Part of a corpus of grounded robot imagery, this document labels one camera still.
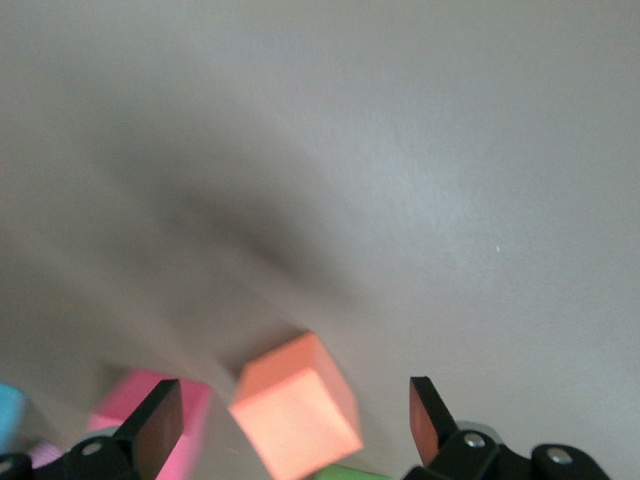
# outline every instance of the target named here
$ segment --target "pink cube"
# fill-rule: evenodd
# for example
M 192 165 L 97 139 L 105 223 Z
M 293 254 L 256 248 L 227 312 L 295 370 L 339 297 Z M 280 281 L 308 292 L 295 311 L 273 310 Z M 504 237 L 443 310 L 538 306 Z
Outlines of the pink cube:
M 356 399 L 312 332 L 245 365 L 229 410 L 276 480 L 362 448 Z
M 134 370 L 105 397 L 89 418 L 89 431 L 119 426 L 153 390 L 160 380 L 175 378 L 147 370 Z M 184 431 L 162 467 L 159 480 L 186 480 L 195 468 L 211 404 L 208 385 L 180 379 Z

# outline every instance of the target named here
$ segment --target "foam block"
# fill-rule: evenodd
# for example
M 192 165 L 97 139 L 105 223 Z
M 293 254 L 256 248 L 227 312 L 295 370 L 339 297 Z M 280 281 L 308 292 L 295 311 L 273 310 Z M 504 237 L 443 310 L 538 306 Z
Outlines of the foam block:
M 0 454 L 13 447 L 26 407 L 27 397 L 22 391 L 0 383 Z
M 276 480 L 362 448 L 356 399 L 312 332 L 245 365 L 229 410 Z
M 40 468 L 57 460 L 62 452 L 56 446 L 42 440 L 31 447 L 28 454 L 31 457 L 33 468 Z
M 153 390 L 160 380 L 175 378 L 147 370 L 127 375 L 94 410 L 88 430 L 119 426 Z M 158 480 L 189 478 L 200 456 L 207 414 L 211 404 L 211 387 L 204 383 L 180 379 L 184 431 L 162 467 Z
M 392 480 L 391 477 L 362 472 L 339 465 L 329 465 L 314 475 L 314 480 Z

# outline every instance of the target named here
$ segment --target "green cube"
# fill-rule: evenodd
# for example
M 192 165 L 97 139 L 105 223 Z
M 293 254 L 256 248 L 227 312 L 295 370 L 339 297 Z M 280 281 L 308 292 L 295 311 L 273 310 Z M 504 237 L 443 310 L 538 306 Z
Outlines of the green cube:
M 313 478 L 314 480 L 391 480 L 391 477 L 361 472 L 339 465 L 329 465 L 316 473 Z

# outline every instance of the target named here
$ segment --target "metal screw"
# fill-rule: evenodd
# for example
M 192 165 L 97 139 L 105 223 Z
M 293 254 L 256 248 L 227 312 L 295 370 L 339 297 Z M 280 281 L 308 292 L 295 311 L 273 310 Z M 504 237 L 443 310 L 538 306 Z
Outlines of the metal screw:
M 82 449 L 82 454 L 85 457 L 88 457 L 89 455 L 93 455 L 94 453 L 99 451 L 101 448 L 102 448 L 102 444 L 100 442 L 93 442 Z
M 464 436 L 464 441 L 471 448 L 482 448 L 486 445 L 484 438 L 475 432 L 467 433 Z
M 8 472 L 13 468 L 13 460 L 10 458 L 6 459 L 4 462 L 0 463 L 0 475 L 5 472 Z
M 547 455 L 549 455 L 549 458 L 559 465 L 569 465 L 573 462 L 571 455 L 558 447 L 553 447 L 547 450 Z

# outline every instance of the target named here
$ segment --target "orange cube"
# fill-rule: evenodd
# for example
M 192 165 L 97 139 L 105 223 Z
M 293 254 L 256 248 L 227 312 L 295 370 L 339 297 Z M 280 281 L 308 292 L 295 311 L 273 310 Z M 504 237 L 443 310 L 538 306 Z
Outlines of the orange cube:
M 362 448 L 356 399 L 312 332 L 245 365 L 229 410 L 276 480 Z

